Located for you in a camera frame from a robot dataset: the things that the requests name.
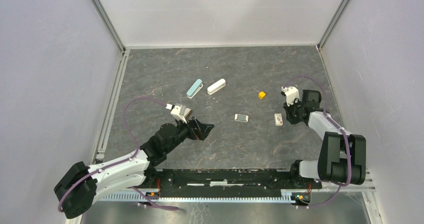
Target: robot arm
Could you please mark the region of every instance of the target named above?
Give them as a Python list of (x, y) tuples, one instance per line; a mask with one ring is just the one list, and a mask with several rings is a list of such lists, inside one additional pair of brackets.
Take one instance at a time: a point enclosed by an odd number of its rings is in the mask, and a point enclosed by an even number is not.
[(153, 183), (157, 180), (154, 167), (167, 159), (167, 154), (185, 139), (204, 141), (215, 126), (203, 124), (195, 117), (187, 121), (189, 108), (177, 104), (170, 106), (176, 125), (166, 123), (135, 151), (114, 160), (86, 166), (82, 161), (74, 164), (55, 186), (58, 200), (82, 177), (96, 172), (75, 187), (65, 198), (62, 209), (68, 219), (75, 218), (101, 198), (128, 187)]
[[(316, 90), (303, 90), (302, 100), (300, 100), (299, 90), (296, 87), (282, 87), (281, 90), (281, 94), (286, 97), (283, 107), (287, 120), (292, 125), (304, 122), (322, 139), (318, 160), (297, 160), (290, 171), (294, 176), (302, 178), (346, 182), (348, 162), (346, 157), (340, 155), (340, 152), (346, 153), (344, 137), (340, 131), (342, 127), (331, 118), (331, 115), (325, 115), (320, 108), (321, 93)], [(344, 132), (347, 135), (351, 156), (350, 183), (361, 185), (366, 175), (366, 140), (362, 135), (352, 134), (347, 130)]]

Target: yellow block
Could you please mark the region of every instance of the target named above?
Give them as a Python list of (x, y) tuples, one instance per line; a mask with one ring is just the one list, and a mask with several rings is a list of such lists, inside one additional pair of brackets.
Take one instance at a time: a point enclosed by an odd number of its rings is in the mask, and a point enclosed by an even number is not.
[(258, 97), (258, 98), (260, 98), (260, 99), (262, 100), (262, 99), (264, 99), (264, 97), (265, 97), (266, 95), (267, 95), (267, 94), (266, 94), (265, 92), (261, 91), (261, 92), (259, 92), (259, 94), (257, 95), (257, 97)]

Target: white wall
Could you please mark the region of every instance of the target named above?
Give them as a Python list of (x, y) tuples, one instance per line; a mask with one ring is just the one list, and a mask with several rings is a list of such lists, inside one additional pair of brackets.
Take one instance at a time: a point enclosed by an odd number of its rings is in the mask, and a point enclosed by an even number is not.
[(119, 57), (90, 0), (0, 0), (0, 223), (64, 222), (53, 188), (90, 161)]
[(352, 0), (323, 47), (389, 224), (424, 223), (424, 0)]
[(310, 45), (342, 0), (100, 0), (128, 46)]

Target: yellow cube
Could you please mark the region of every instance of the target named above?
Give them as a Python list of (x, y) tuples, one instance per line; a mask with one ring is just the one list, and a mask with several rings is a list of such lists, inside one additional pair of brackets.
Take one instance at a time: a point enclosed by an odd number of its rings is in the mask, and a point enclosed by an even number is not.
[(266, 95), (267, 95), (267, 94), (266, 94), (265, 92), (261, 91), (261, 92), (259, 92), (259, 94), (257, 95), (257, 97), (258, 97), (258, 98), (260, 98), (260, 99), (262, 100), (262, 99), (264, 99), (264, 97), (265, 97)]

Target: gray floor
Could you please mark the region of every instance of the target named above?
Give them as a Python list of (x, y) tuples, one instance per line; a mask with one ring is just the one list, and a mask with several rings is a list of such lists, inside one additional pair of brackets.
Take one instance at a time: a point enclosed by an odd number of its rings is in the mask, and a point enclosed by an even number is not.
[[(321, 203), (332, 193), (312, 193), (311, 204)], [(370, 224), (360, 192), (341, 192), (330, 203), (296, 210), (291, 204), (162, 202), (182, 210), (140, 208), (133, 202), (99, 201), (83, 217), (84, 224)]]
[[(125, 105), (140, 96), (193, 109), (193, 116), (215, 128), (205, 141), (186, 140), (158, 168), (288, 168), (296, 159), (318, 159), (321, 140), (303, 123), (290, 125), (283, 109), (281, 86), (297, 75), (318, 79), (326, 88), (328, 110), (340, 122), (320, 56), (314, 46), (216, 47), (131, 50), (119, 94), (105, 160), (125, 155), (134, 142), (125, 131)], [(209, 85), (224, 78), (226, 87), (208, 95)], [(188, 99), (196, 79), (203, 89)], [(310, 80), (293, 82), (318, 90)], [(266, 97), (258, 98), (264, 91)], [(285, 123), (275, 126), (274, 114)], [(249, 122), (234, 121), (234, 114), (249, 115)], [(169, 111), (148, 100), (134, 102), (127, 112), (129, 128), (140, 144), (173, 122)]]

